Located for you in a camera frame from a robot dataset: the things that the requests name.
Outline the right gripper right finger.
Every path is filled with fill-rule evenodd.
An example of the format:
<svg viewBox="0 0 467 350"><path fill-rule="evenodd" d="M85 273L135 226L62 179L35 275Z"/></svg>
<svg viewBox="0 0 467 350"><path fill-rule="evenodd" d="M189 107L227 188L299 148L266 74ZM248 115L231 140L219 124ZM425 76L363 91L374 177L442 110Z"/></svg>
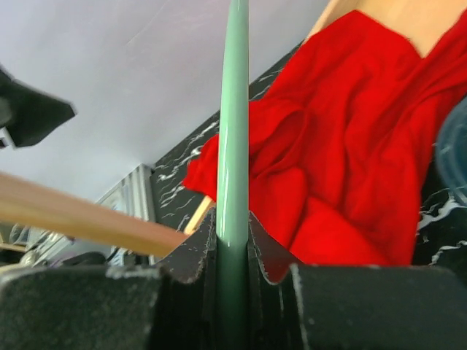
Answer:
<svg viewBox="0 0 467 350"><path fill-rule="evenodd" d="M464 349L466 286L443 268L306 265L250 217L252 349Z"/></svg>

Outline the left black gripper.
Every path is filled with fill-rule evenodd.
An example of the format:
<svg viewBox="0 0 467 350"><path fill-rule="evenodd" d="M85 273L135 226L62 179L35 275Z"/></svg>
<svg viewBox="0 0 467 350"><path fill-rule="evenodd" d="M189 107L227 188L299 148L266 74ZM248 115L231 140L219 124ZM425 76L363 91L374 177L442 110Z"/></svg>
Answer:
<svg viewBox="0 0 467 350"><path fill-rule="evenodd" d="M75 115L70 102L11 78L1 66L1 129L9 145L34 146Z"/></svg>

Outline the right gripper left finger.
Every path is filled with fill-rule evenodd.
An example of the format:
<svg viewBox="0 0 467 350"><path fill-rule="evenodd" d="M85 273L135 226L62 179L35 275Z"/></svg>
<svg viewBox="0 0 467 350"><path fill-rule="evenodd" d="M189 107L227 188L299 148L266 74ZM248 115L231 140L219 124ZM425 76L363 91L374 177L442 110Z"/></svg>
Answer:
<svg viewBox="0 0 467 350"><path fill-rule="evenodd" d="M3 349L213 349L215 222L153 267L17 268L1 275Z"/></svg>

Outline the mint green wire hanger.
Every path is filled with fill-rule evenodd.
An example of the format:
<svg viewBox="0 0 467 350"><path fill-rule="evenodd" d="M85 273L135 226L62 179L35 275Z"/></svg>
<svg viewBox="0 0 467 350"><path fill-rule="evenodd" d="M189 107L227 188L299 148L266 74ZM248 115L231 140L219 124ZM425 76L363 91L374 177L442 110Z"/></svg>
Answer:
<svg viewBox="0 0 467 350"><path fill-rule="evenodd" d="M216 340L247 348L249 3L232 1L225 36L217 167Z"/></svg>

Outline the red t shirt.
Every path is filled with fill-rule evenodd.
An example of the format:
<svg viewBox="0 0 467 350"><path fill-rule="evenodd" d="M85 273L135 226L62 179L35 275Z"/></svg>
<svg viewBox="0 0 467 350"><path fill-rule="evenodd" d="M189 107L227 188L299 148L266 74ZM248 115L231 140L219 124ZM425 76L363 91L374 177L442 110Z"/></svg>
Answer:
<svg viewBox="0 0 467 350"><path fill-rule="evenodd" d="M250 102L250 210L303 263L410 264L432 146L465 94L465 16L423 57L347 13Z"/></svg>

